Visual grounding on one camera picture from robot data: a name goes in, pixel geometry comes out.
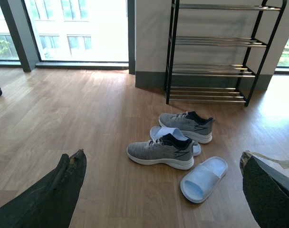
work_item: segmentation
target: window sill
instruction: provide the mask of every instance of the window sill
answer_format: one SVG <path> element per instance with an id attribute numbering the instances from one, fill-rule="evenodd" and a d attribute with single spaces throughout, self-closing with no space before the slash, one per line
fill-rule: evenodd
<path id="1" fill-rule="evenodd" d="M 281 67 L 278 67 L 276 68 L 275 74 L 285 74 L 285 75 L 289 75 L 289 68 L 281 68 Z"/>
<path id="2" fill-rule="evenodd" d="M 0 67 L 22 67 L 20 61 L 0 60 Z"/>
<path id="3" fill-rule="evenodd" d="M 91 70 L 127 70 L 129 63 L 107 62 L 39 62 L 38 68 L 54 69 L 91 69 Z"/>

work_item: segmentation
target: black metal shoe rack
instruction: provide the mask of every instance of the black metal shoe rack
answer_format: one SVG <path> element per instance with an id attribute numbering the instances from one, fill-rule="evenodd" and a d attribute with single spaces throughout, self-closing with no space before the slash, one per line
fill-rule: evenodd
<path id="1" fill-rule="evenodd" d="M 171 100 L 201 101 L 201 102 L 236 102 L 248 106 L 256 83 L 259 79 L 266 56 L 270 49 L 274 35 L 286 7 L 287 0 L 282 0 L 281 7 L 267 6 L 268 0 L 263 0 L 260 6 L 248 5 L 206 5 L 206 4 L 180 4 L 180 0 L 172 0 L 169 41 L 167 52 L 167 64 L 165 72 L 164 90 L 166 103 Z M 190 37 L 177 36 L 177 21 L 179 10 L 256 10 L 258 16 L 250 38 L 221 38 L 221 37 Z M 256 33 L 263 15 L 266 11 L 277 11 L 275 21 L 268 43 L 256 39 Z M 175 64 L 174 51 L 176 45 L 201 45 L 223 47 L 247 47 L 242 64 L 236 65 L 197 65 Z M 265 48 L 260 65 L 256 72 L 247 67 L 247 61 L 252 48 Z M 173 76 L 211 76 L 211 77 L 234 77 L 237 78 L 234 88 L 202 88 L 202 87 L 177 87 L 171 86 Z M 240 90 L 242 78 L 252 78 L 253 83 L 250 92 L 245 96 Z"/>

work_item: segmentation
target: slipper strap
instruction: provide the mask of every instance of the slipper strap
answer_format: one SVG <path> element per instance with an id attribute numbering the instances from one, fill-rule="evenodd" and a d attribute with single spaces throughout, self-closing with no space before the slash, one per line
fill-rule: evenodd
<path id="1" fill-rule="evenodd" d="M 160 130 L 156 133 L 156 135 L 154 135 L 154 138 L 159 138 L 169 133 L 178 140 L 185 141 L 188 139 L 182 134 L 182 132 L 178 128 L 172 127 L 161 127 Z"/>
<path id="2" fill-rule="evenodd" d="M 220 178 L 208 168 L 198 164 L 185 181 L 190 181 L 197 185 L 202 190 L 204 199 L 211 193 L 211 191 L 213 191 L 214 186 L 219 182 L 219 180 Z"/>

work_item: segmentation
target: sneaker logo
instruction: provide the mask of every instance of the sneaker logo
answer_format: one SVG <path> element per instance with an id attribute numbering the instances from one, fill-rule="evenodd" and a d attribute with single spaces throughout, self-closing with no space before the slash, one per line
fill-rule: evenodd
<path id="1" fill-rule="evenodd" d="M 178 157 L 181 157 L 181 156 L 184 156 L 185 154 L 189 153 L 190 151 L 187 151 L 187 152 L 180 152 L 180 151 L 175 151 L 175 158 L 178 158 Z"/>
<path id="2" fill-rule="evenodd" d="M 207 129 L 208 127 L 202 127 L 200 125 L 195 125 L 195 131 L 200 131 L 200 130 L 204 130 L 204 129 Z"/>

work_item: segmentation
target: gray sneaker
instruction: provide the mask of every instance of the gray sneaker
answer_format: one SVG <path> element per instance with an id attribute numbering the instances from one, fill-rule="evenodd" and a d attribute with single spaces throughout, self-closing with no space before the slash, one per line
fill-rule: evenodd
<path id="1" fill-rule="evenodd" d="M 213 122 L 212 117 L 203 119 L 194 111 L 178 114 L 163 113 L 159 116 L 159 124 L 162 127 L 176 127 L 184 136 L 199 143 L 209 143 L 212 140 Z"/>
<path id="2" fill-rule="evenodd" d="M 188 170 L 194 164 L 192 140 L 181 141 L 171 134 L 148 142 L 131 143 L 126 151 L 130 159 L 142 165 L 164 163 Z"/>

